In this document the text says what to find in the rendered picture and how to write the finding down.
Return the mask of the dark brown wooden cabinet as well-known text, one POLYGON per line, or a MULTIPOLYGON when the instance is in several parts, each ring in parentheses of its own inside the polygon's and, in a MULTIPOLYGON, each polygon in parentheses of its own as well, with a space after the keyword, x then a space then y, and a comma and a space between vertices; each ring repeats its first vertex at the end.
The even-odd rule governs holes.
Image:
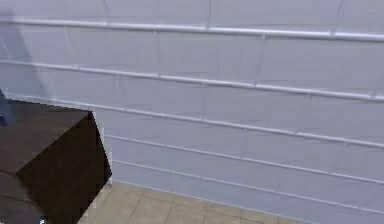
POLYGON ((0 127, 0 224, 77 224, 112 171, 88 110, 10 100, 0 127))

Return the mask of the blue-grey object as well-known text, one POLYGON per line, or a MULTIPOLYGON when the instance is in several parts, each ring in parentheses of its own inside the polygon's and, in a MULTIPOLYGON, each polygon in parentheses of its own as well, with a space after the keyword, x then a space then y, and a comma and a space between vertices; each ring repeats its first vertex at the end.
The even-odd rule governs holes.
POLYGON ((0 126, 5 127, 14 123, 15 121, 16 117, 12 107, 0 89, 0 126))

